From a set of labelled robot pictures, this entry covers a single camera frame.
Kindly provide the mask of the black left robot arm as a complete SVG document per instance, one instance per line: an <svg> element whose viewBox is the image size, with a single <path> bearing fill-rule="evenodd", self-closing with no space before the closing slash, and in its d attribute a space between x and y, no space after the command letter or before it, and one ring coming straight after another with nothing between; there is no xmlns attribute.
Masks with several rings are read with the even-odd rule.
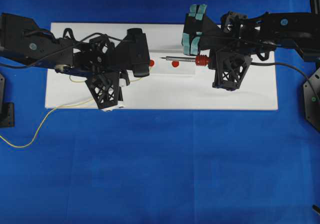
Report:
<svg viewBox="0 0 320 224"><path fill-rule="evenodd" d="M122 86L130 85L129 71L136 78L150 74L147 38L140 28L128 29L122 39L95 32L76 40L71 28L56 38L32 18L10 13L0 17L0 55L19 63L12 69L39 67L84 77L99 109L123 100Z"/></svg>

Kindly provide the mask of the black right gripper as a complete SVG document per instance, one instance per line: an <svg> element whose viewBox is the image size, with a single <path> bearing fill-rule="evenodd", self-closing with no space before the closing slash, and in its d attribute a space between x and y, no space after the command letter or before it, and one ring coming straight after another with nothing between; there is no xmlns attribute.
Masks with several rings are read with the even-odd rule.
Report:
<svg viewBox="0 0 320 224"><path fill-rule="evenodd" d="M229 11L221 16L218 26L208 17L206 4L193 4L185 17L182 34L184 55L197 56L200 50L209 49L214 54L255 54L263 59L263 42L259 38L262 15L249 18L246 14Z"/></svg>

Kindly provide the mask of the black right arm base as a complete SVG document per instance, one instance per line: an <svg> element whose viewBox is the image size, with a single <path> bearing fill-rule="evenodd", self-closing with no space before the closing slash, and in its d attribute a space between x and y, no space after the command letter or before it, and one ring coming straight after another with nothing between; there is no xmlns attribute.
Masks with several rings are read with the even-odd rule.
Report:
<svg viewBox="0 0 320 224"><path fill-rule="evenodd" d="M309 81L320 96L320 69L318 68L315 73L310 76ZM320 105L317 98L306 81L303 85L303 96L304 96L304 112L306 120L319 132L320 131Z"/></svg>

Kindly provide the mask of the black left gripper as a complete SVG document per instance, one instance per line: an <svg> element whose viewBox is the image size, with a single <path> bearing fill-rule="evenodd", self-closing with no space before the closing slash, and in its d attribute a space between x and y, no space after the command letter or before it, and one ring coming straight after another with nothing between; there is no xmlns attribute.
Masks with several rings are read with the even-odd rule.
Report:
<svg viewBox="0 0 320 224"><path fill-rule="evenodd" d="M119 72L118 101L123 102L122 88L130 85L127 70L134 77L149 76L150 54L146 34L141 28L130 28L122 38L93 33L76 40L73 55L72 75L88 78L105 72Z"/></svg>

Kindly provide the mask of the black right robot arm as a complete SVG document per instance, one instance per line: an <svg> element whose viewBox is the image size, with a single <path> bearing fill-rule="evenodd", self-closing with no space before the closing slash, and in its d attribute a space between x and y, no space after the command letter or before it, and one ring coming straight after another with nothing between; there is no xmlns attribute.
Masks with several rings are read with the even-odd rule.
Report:
<svg viewBox="0 0 320 224"><path fill-rule="evenodd" d="M185 15L183 52L196 56L202 50L257 55L266 60L277 48L293 49L305 62L320 59L320 16L309 12L269 13L248 18L229 11L220 25L207 16L207 5L191 5Z"/></svg>

